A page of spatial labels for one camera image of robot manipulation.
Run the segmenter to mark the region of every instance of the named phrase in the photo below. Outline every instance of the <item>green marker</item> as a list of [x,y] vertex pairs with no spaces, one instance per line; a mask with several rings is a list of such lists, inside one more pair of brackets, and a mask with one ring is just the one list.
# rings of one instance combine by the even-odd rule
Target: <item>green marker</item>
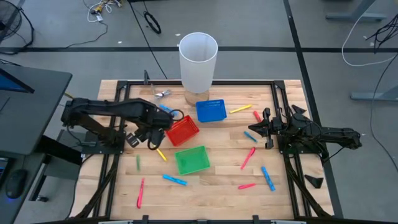
[[139,171],[139,155],[136,156],[137,159],[137,170]]

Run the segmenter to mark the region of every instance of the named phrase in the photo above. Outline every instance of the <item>green basket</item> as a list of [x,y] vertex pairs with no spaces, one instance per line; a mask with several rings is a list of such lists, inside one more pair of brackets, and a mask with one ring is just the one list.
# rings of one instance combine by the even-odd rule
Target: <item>green basket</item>
[[210,161],[205,146],[198,146],[176,152],[175,158],[180,175],[191,174],[210,168]]

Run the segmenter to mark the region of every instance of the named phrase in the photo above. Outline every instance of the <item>computer monitor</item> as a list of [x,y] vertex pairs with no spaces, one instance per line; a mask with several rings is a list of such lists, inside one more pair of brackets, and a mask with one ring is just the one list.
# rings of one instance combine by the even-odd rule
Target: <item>computer monitor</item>
[[0,68],[0,90],[33,93],[35,90]]

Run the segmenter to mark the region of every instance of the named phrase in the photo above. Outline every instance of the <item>floor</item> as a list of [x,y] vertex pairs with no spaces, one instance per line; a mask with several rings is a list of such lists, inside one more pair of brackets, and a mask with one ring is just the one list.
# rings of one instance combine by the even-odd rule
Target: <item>floor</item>
[[[87,4],[97,1],[85,0]],[[114,7],[113,12],[103,14],[108,33],[95,43],[77,46],[81,52],[50,52],[45,47],[65,47],[76,42],[95,39],[105,26],[86,21],[87,8],[83,1],[63,0],[13,0],[23,2],[22,8],[35,27],[32,47],[41,52],[26,52],[1,58],[26,67],[59,70],[73,74],[68,92],[74,96],[95,99],[102,79],[141,79],[144,70],[152,79],[162,79],[160,70],[150,52],[135,47],[146,47],[137,22],[126,4]],[[336,11],[352,11],[360,1],[290,0],[290,6],[303,48],[333,48],[328,52],[310,53],[303,57],[308,70],[319,116],[324,126],[350,127],[363,133],[363,147],[344,150],[331,160],[339,200],[345,218],[398,222],[398,173],[387,154],[371,137],[369,127],[370,103],[352,101],[351,91],[373,91],[377,79],[386,64],[367,67],[350,67],[344,63],[338,48],[343,44],[351,22],[325,20],[325,14]],[[220,51],[217,57],[215,78],[224,79],[302,79],[300,64],[294,52],[294,41],[289,28],[283,1],[279,0],[168,0],[147,1],[149,11],[162,27],[157,35],[143,24],[149,43],[153,47],[176,47],[179,40],[191,32],[212,35],[219,46],[240,46],[240,51]],[[141,2],[133,7],[142,12]],[[364,36],[369,36],[395,16],[398,3],[393,0],[376,1],[369,11],[384,13],[388,18],[380,23],[359,23],[346,47],[370,47]],[[29,38],[29,26],[23,22],[20,35]],[[384,47],[396,47],[398,39],[392,39]],[[1,47],[21,47],[22,39],[13,36]],[[285,52],[266,49],[248,50],[243,47],[284,47]],[[155,52],[169,78],[180,78],[178,52]],[[351,63],[366,63],[391,57],[392,53],[347,53]],[[398,62],[391,65],[380,90],[386,90],[398,82],[394,71]],[[56,138],[62,129],[59,107],[46,134]],[[394,138],[398,134],[395,103],[374,104],[374,130],[389,152],[398,156]],[[328,146],[331,153],[338,148]],[[50,197],[47,203],[27,202],[16,223],[61,220],[72,204],[72,180],[48,179],[41,194]]]

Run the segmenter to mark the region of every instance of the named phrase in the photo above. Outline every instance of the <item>yellow marker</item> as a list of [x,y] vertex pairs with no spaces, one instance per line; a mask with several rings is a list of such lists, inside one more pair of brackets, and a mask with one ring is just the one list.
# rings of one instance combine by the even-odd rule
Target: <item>yellow marker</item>
[[156,149],[156,151],[159,153],[160,156],[162,156],[163,160],[167,162],[166,157],[163,155],[162,151],[160,149]]
[[229,113],[235,113],[235,112],[238,112],[238,111],[241,111],[241,110],[244,110],[244,109],[248,109],[248,108],[250,108],[251,106],[253,106],[253,105],[242,106],[241,108],[236,109],[236,110],[232,110],[232,111],[230,111]]

